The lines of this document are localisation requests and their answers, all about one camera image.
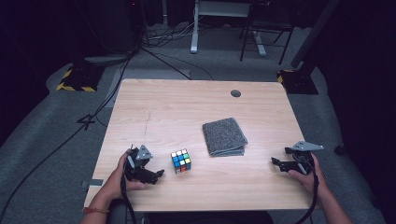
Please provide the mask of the white desk frame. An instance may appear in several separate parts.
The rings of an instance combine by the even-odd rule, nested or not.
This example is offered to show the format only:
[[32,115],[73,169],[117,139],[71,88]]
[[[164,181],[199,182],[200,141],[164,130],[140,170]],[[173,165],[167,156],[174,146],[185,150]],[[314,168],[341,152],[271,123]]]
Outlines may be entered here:
[[194,0],[193,30],[190,53],[198,51],[199,19],[201,16],[245,18],[250,2],[242,0]]

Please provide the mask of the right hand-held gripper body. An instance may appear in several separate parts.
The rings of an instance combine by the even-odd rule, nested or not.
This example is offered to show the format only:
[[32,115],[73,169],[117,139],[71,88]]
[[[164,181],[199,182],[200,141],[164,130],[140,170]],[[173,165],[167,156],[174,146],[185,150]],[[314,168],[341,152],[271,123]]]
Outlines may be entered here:
[[308,175],[315,166],[311,152],[313,150],[322,150],[323,145],[316,145],[305,141],[299,141],[290,149],[292,157],[297,162],[297,166],[302,174]]

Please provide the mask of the person's right hand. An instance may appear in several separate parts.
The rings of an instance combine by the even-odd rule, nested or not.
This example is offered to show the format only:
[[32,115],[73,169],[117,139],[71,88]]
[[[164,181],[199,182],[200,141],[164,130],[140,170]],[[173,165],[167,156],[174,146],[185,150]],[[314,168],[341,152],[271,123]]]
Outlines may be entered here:
[[[320,165],[318,162],[318,158],[314,154],[312,154],[312,157],[313,157],[314,164],[315,164],[316,175],[318,177],[318,196],[322,197],[326,193],[328,193],[330,190],[328,188],[326,178],[325,178],[323,172],[321,171],[321,168],[320,168]],[[290,170],[290,171],[288,171],[288,175],[290,175],[292,178],[296,179],[310,193],[314,192],[314,176],[313,176],[313,174],[303,175],[297,171]]]

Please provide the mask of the grey cloth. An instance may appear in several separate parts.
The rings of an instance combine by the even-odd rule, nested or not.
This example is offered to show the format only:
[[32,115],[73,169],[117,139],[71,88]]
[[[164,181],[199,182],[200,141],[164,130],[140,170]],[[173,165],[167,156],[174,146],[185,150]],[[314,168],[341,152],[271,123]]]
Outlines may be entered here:
[[234,118],[227,118],[203,125],[205,143],[212,157],[243,156],[248,143]]

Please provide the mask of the person's dark clothing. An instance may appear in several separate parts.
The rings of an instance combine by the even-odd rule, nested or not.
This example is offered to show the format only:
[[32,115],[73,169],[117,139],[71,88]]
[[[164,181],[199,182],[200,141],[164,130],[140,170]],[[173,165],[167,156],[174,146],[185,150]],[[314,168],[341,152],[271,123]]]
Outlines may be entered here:
[[148,213],[149,224],[274,224],[264,211]]

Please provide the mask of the black metal chair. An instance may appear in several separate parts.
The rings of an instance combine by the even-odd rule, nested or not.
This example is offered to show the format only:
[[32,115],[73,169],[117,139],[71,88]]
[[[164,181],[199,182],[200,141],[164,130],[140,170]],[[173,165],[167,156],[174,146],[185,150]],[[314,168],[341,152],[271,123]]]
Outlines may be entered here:
[[239,36],[243,39],[239,61],[243,61],[248,34],[250,32],[264,32],[277,34],[276,39],[269,43],[269,46],[283,49],[278,62],[278,64],[282,64],[293,31],[290,0],[253,0],[248,7],[246,23]]

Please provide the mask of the black slanted pole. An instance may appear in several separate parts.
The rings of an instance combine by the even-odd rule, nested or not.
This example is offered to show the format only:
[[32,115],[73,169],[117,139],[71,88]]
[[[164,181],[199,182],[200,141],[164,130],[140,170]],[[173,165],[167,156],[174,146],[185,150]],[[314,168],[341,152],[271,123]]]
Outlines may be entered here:
[[326,5],[326,7],[323,9],[320,16],[318,17],[318,20],[311,29],[309,35],[307,36],[304,43],[301,45],[296,55],[294,56],[293,60],[291,61],[290,65],[293,68],[297,68],[300,65],[300,63],[304,61],[305,57],[308,54],[308,51],[313,46],[320,31],[322,30],[327,20],[330,18],[330,16],[336,9],[339,2],[340,0],[330,0],[329,3]]

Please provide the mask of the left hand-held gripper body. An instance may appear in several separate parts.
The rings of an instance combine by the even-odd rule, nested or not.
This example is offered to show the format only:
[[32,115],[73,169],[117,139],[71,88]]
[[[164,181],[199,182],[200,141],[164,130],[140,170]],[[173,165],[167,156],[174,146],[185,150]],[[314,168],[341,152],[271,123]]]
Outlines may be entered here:
[[152,159],[153,156],[149,150],[142,145],[140,148],[133,148],[129,151],[126,166],[125,176],[129,181],[139,180],[142,178],[150,178],[151,176],[147,173],[145,165]]

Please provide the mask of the dark cabinet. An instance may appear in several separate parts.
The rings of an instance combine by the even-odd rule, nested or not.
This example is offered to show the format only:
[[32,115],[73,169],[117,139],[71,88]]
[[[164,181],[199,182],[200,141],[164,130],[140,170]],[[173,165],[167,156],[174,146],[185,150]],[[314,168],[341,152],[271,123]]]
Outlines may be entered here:
[[135,51],[144,33],[141,0],[88,0],[94,27],[107,52]]

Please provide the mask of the black yellow striped stand base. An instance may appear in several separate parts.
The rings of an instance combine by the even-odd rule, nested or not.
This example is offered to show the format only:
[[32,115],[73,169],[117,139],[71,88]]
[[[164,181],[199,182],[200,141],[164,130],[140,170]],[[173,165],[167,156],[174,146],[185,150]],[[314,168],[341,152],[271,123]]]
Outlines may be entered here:
[[288,94],[318,95],[318,90],[311,76],[306,76],[300,71],[282,69],[276,73],[276,80]]
[[88,65],[80,68],[71,65],[64,73],[57,91],[87,91],[95,92],[105,71],[104,67]]

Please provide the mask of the grey tape strip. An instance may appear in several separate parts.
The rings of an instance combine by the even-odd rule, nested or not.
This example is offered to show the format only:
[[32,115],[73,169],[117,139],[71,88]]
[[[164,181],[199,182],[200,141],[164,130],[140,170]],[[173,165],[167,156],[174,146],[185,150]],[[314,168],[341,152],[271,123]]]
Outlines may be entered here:
[[80,186],[83,189],[88,189],[90,186],[99,186],[101,187],[103,185],[104,180],[103,179],[91,179],[91,180],[84,180],[81,182]]

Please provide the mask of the multicoloured puzzle cube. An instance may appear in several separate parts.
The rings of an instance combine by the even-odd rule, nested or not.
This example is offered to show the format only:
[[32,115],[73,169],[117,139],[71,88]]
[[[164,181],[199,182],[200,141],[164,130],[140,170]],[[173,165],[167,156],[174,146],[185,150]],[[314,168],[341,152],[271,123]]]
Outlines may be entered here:
[[176,174],[184,173],[191,169],[191,157],[187,149],[172,152],[171,160]]

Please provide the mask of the person's left hand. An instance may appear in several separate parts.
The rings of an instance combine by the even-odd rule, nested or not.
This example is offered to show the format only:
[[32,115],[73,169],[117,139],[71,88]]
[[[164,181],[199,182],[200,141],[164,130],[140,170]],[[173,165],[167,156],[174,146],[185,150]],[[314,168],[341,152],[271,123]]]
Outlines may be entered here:
[[[102,186],[102,191],[106,197],[110,200],[118,199],[121,197],[121,186],[120,182],[123,178],[123,165],[128,156],[128,152],[125,151],[118,162],[116,169],[111,173],[106,183]],[[141,190],[144,189],[145,185],[140,181],[132,181],[126,183],[127,190]]]

